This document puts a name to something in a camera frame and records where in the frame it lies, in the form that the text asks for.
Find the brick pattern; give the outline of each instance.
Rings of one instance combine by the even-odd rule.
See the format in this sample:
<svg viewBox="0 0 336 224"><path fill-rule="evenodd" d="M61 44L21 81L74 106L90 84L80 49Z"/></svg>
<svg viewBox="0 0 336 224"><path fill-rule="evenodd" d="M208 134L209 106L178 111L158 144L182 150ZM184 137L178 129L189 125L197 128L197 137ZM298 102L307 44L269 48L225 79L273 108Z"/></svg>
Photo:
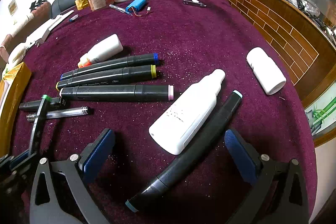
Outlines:
<svg viewBox="0 0 336 224"><path fill-rule="evenodd" d="M314 63L318 52L286 20L257 0L228 0L279 54L295 85Z"/></svg>

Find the brown sofa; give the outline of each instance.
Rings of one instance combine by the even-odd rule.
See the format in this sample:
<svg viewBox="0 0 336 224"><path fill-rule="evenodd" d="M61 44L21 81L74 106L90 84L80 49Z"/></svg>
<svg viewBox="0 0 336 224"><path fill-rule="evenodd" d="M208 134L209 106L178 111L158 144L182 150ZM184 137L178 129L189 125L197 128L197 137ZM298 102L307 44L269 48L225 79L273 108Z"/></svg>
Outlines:
<svg viewBox="0 0 336 224"><path fill-rule="evenodd" d="M27 37L51 18L51 4L44 2L36 7L26 18L22 18L14 25L14 29L5 37L0 44L0 68L4 69L8 63L8 57L13 49L20 43L25 42Z"/></svg>

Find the marker with pink end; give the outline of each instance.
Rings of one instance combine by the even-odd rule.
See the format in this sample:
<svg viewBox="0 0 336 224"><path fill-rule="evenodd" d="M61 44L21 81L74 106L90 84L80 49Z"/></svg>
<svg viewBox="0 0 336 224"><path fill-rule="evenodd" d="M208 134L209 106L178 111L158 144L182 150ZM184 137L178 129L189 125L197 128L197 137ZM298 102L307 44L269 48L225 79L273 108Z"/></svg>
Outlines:
<svg viewBox="0 0 336 224"><path fill-rule="evenodd" d="M173 85L94 85L62 88L69 100L105 102L158 102L174 99Z"/></svg>

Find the marker with yellow end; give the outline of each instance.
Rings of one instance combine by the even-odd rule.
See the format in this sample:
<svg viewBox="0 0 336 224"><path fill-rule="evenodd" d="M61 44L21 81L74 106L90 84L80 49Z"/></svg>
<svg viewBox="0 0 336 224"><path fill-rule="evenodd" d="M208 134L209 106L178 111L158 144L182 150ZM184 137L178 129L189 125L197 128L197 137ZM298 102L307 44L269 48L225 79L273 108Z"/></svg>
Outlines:
<svg viewBox="0 0 336 224"><path fill-rule="evenodd" d="M74 86L92 85L120 85L139 81L152 80L156 78L156 66L146 65L139 67L126 67L90 73L72 77L57 82L56 89L71 88Z"/></svg>

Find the cable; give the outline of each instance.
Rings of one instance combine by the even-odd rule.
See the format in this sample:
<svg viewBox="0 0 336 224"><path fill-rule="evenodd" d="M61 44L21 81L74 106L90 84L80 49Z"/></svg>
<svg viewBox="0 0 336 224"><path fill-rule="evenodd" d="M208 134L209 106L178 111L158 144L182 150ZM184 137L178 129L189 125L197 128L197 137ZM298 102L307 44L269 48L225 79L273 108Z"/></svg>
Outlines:
<svg viewBox="0 0 336 224"><path fill-rule="evenodd" d="M150 13L150 10L151 10L151 8L148 7L148 8L147 8L147 13L146 13L146 14L144 14L144 15L138 15L137 12L135 11L134 7L132 6L131 8L132 8L132 10L133 10L133 12L134 12L134 15L136 15L137 17L144 17L144 16L148 15L148 14Z"/></svg>

